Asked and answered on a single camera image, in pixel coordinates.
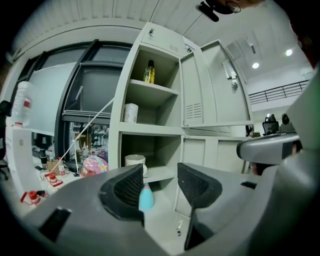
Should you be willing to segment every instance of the window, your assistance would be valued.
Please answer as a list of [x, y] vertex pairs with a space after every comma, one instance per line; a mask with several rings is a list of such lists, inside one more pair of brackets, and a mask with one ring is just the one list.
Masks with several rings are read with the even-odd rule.
[[34, 156], [39, 157], [40, 150], [45, 150], [48, 157], [50, 150], [52, 150], [53, 155], [55, 155], [55, 138], [53, 136], [33, 132], [31, 141]]
[[80, 56], [85, 52], [86, 47], [81, 47], [78, 49], [65, 50], [50, 55], [44, 62], [41, 69], [52, 67], [59, 64], [77, 62]]
[[126, 62], [130, 48], [118, 46], [102, 46], [99, 48], [92, 61], [104, 61], [111, 63]]
[[[85, 122], [69, 122], [69, 139], [66, 149], [70, 147], [74, 139], [86, 127]], [[75, 147], [69, 151], [69, 161], [75, 161], [75, 150], [77, 161], [81, 162], [83, 158], [83, 149], [87, 146], [89, 155], [96, 155], [108, 162], [108, 145], [109, 145], [109, 125], [92, 123], [88, 129], [75, 142]]]
[[[99, 112], [116, 93], [121, 68], [82, 66], [66, 102], [66, 110]], [[112, 104], [104, 112], [111, 113]]]

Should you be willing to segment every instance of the cabinet shelf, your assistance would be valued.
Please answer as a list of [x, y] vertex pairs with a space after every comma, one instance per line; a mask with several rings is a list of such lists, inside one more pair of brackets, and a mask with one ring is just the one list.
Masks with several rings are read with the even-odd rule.
[[126, 92], [126, 101], [139, 107], [158, 108], [172, 96], [176, 90], [144, 81], [131, 79]]
[[143, 178], [144, 183], [158, 182], [175, 177], [175, 173], [167, 166], [164, 166], [156, 159], [147, 158], [145, 165], [148, 168], [147, 177]]
[[132, 122], [120, 122], [119, 131], [123, 134], [146, 136], [180, 136], [184, 134], [184, 130], [181, 127], [161, 126]]
[[164, 191], [157, 187], [157, 182], [151, 183], [150, 188], [154, 206], [143, 213], [145, 231], [169, 255], [182, 254], [190, 220], [173, 211], [173, 206]]

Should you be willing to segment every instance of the ventilation slot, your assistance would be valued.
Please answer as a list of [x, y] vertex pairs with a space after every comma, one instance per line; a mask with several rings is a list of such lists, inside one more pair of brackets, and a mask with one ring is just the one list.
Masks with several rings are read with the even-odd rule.
[[186, 119], [201, 118], [202, 117], [201, 103], [186, 106], [185, 114], [186, 114]]

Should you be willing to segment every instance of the ceiling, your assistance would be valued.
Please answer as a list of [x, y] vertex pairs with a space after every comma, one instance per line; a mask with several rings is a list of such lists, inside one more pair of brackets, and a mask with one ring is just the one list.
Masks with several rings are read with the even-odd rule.
[[[142, 28], [152, 22], [169, 28], [199, 46], [220, 39], [224, 46], [238, 47], [236, 63], [246, 79], [295, 63], [306, 58], [297, 47], [297, 39], [289, 19], [276, 3], [267, 0], [256, 8], [240, 13], [221, 15], [215, 23], [195, 9], [201, 0], [47, 0], [21, 27], [12, 44], [13, 51], [28, 48], [57, 35], [71, 24], [90, 22], [105, 26], [113, 21], [125, 21], [124, 26]], [[253, 54], [250, 44], [254, 45]], [[295, 49], [290, 58], [286, 49]], [[259, 62], [258, 69], [252, 63]]]

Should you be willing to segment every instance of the metal railing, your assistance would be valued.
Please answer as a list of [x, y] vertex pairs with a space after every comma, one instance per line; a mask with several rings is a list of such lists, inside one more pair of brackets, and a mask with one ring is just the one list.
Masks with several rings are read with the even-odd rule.
[[309, 80], [290, 83], [284, 86], [263, 90], [260, 92], [249, 94], [250, 104], [257, 104], [263, 102], [270, 102], [279, 100], [282, 98], [288, 98], [296, 95], [300, 95], [302, 91], [307, 87]]

